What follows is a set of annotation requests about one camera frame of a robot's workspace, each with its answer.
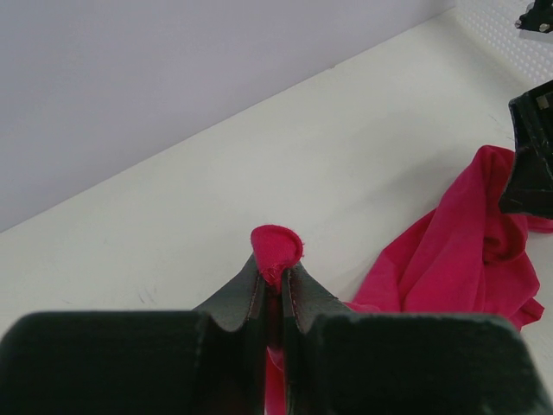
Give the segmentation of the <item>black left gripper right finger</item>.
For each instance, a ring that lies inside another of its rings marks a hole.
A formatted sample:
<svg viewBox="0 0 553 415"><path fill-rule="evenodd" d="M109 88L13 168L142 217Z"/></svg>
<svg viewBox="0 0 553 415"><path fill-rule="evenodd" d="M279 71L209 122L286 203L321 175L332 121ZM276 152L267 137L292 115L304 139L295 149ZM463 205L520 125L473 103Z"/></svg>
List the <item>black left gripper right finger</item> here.
<svg viewBox="0 0 553 415"><path fill-rule="evenodd" d="M289 414L549 414L517 330L484 314L349 309L297 265L283 274Z"/></svg>

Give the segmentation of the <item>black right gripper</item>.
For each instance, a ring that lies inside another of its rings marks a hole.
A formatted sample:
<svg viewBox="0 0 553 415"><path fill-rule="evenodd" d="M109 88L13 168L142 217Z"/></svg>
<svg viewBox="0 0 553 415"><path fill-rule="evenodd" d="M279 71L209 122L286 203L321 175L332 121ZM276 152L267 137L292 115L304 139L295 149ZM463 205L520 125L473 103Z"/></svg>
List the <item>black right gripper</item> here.
<svg viewBox="0 0 553 415"><path fill-rule="evenodd" d="M550 33L552 26L552 0L535 0L516 21L517 29L538 33Z"/></svg>

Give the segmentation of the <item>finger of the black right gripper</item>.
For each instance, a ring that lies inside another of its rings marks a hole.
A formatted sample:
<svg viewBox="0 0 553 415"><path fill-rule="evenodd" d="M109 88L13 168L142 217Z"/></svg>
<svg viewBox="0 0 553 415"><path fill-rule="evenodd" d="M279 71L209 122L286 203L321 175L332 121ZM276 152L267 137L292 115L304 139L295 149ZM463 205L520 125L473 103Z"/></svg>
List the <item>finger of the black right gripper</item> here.
<svg viewBox="0 0 553 415"><path fill-rule="evenodd" d="M499 199L504 214L552 215L552 82L509 102L515 154Z"/></svg>

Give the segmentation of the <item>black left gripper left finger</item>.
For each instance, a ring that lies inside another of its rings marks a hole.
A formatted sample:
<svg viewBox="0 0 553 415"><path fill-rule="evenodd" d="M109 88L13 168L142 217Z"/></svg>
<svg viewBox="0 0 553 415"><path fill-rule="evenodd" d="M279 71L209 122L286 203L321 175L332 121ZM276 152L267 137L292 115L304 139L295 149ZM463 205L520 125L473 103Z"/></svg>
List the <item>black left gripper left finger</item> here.
<svg viewBox="0 0 553 415"><path fill-rule="evenodd" d="M1 340L4 414L261 414L254 259L192 310L36 312Z"/></svg>

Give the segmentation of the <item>pink t shirt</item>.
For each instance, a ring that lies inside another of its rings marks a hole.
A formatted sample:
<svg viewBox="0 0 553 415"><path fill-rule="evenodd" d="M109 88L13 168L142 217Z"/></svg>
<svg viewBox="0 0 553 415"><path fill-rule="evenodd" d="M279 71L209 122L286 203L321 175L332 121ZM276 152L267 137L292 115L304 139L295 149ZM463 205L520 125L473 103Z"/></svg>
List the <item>pink t shirt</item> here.
<svg viewBox="0 0 553 415"><path fill-rule="evenodd" d="M543 306L528 257L529 233L550 233L548 219L504 214L500 195L514 161L511 150L486 145L438 205L377 257L347 307L361 314L484 314L519 332ZM264 225L251 233L257 267L282 301L283 274L300 265L303 244L291 230ZM283 346L267 351L265 410L286 411Z"/></svg>

